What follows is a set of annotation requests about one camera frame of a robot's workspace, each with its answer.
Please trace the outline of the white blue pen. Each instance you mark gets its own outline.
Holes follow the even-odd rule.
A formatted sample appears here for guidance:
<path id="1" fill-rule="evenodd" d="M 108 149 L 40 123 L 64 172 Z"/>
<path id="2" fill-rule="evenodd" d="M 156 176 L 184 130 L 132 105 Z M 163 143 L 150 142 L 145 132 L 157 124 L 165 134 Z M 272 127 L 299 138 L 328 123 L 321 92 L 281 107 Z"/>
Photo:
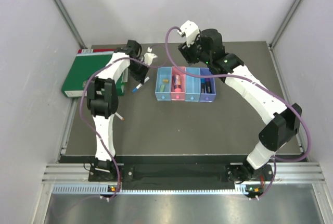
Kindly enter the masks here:
<path id="1" fill-rule="evenodd" d="M 150 78 L 149 77 L 146 77 L 143 81 L 143 83 L 140 83 L 139 85 L 137 85 L 133 90 L 132 92 L 135 93 L 136 91 L 138 91 Z"/>

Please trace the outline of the blue black marker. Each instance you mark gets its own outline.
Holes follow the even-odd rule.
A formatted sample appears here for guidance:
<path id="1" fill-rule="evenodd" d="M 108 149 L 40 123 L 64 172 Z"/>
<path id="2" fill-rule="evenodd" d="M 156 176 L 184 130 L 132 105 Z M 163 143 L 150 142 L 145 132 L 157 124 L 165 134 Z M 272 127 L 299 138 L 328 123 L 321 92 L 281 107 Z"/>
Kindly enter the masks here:
<path id="1" fill-rule="evenodd" d="M 200 79 L 200 86 L 201 86 L 201 94 L 204 94 L 206 92 L 206 83 L 204 78 Z"/>

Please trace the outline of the green highlighter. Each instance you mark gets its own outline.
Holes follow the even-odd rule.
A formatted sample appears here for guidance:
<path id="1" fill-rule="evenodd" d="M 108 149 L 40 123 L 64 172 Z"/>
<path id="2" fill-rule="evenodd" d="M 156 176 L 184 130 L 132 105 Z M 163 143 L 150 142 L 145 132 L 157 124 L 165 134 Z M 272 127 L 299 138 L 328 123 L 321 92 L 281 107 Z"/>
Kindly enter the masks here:
<path id="1" fill-rule="evenodd" d="M 159 89 L 159 92 L 164 92 L 164 90 L 165 90 L 165 85 L 164 84 L 162 84 L 162 85 L 160 85 L 160 89 Z"/>

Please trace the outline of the light blue bin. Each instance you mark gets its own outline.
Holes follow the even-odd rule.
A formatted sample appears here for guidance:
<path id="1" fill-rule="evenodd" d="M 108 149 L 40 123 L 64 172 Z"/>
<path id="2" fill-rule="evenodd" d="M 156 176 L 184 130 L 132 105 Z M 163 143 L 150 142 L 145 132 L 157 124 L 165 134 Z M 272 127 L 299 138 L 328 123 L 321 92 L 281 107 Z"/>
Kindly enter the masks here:
<path id="1" fill-rule="evenodd" d="M 201 95 L 200 79 L 193 76 L 185 76 L 186 89 L 185 89 L 185 101 L 198 102 Z"/>
<path id="2" fill-rule="evenodd" d="M 171 75 L 172 68 L 171 67 L 161 67 L 158 68 L 157 78 L 156 78 L 156 88 L 155 88 L 155 96 L 158 101 L 170 101 L 171 100 Z M 163 79 L 168 79 L 169 83 L 163 83 Z M 164 92 L 159 92 L 160 85 L 165 85 Z"/>

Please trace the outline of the purple black highlighter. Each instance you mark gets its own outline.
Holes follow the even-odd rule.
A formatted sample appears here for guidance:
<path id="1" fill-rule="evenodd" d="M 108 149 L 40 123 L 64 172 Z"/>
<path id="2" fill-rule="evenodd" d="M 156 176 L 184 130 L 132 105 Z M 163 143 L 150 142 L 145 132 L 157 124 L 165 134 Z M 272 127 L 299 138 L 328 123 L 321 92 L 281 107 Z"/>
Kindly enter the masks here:
<path id="1" fill-rule="evenodd" d="M 205 83 L 206 83 L 206 93 L 211 94 L 211 82 L 209 78 L 205 78 Z"/>

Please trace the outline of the purple drawer bin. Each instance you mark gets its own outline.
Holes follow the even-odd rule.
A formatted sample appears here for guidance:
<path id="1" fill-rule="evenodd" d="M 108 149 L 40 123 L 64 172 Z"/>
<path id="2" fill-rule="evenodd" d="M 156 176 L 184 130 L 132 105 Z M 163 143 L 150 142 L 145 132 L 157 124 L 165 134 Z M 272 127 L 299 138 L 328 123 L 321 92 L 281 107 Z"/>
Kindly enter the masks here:
<path id="1" fill-rule="evenodd" d="M 200 79 L 200 102 L 213 102 L 216 96 L 215 80 L 213 78 Z"/>

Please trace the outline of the pink drawer bin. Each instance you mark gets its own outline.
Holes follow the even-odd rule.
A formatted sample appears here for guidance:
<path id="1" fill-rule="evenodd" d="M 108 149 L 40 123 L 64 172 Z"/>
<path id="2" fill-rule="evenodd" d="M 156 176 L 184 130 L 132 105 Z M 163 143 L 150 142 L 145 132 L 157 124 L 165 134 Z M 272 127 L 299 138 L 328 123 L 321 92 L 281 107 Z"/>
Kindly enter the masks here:
<path id="1" fill-rule="evenodd" d="M 172 67 L 172 83 L 171 83 L 171 100 L 172 101 L 184 101 L 186 91 L 186 75 L 184 74 L 185 67 L 180 67 L 181 70 L 176 67 Z"/>

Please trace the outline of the green ring binder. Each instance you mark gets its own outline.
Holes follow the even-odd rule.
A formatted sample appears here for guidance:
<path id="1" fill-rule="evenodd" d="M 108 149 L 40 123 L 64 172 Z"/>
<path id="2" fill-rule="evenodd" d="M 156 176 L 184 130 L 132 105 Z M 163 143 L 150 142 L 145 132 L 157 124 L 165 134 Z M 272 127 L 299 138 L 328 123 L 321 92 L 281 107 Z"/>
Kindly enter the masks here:
<path id="1" fill-rule="evenodd" d="M 97 70 L 107 66 L 112 59 L 112 55 L 112 51 L 77 54 L 61 88 L 63 94 L 66 97 L 81 97 L 88 79 Z M 124 59 L 98 74 L 103 79 L 114 79 L 119 96 L 124 94 L 123 79 L 128 77 L 127 67 L 129 64 L 130 61 Z"/>

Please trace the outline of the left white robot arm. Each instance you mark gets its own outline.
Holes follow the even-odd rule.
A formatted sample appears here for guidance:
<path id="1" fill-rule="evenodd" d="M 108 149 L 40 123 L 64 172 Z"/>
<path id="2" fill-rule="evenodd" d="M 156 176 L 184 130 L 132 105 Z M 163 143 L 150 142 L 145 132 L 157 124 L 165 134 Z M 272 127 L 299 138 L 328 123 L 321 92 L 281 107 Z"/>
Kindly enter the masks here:
<path id="1" fill-rule="evenodd" d="M 113 144 L 113 120 L 119 106 L 116 83 L 125 71 L 139 83 L 145 83 L 149 66 L 156 57 L 151 51 L 143 54 L 142 46 L 137 41 L 128 40 L 125 47 L 114 50 L 105 67 L 88 79 L 83 95 L 94 121 L 93 127 L 88 126 L 94 131 L 97 143 L 90 169 L 91 180 L 120 179 Z"/>

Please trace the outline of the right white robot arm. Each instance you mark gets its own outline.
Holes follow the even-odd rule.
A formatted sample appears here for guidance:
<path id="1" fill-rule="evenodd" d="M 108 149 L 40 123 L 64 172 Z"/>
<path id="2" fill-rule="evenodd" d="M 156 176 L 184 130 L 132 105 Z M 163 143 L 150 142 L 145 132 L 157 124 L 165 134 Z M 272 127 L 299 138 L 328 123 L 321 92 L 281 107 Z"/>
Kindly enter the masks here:
<path id="1" fill-rule="evenodd" d="M 178 50 L 188 64 L 202 62 L 212 75 L 218 75 L 234 89 L 259 114 L 266 124 L 259 133 L 259 142 L 242 164 L 241 180 L 255 180 L 262 168 L 278 150 L 297 133 L 302 113 L 298 104 L 288 108 L 283 102 L 264 91 L 265 86 L 254 77 L 244 62 L 235 54 L 228 53 L 222 35 L 216 29 L 199 30 L 194 23 L 182 26 L 179 35 L 186 38 Z"/>

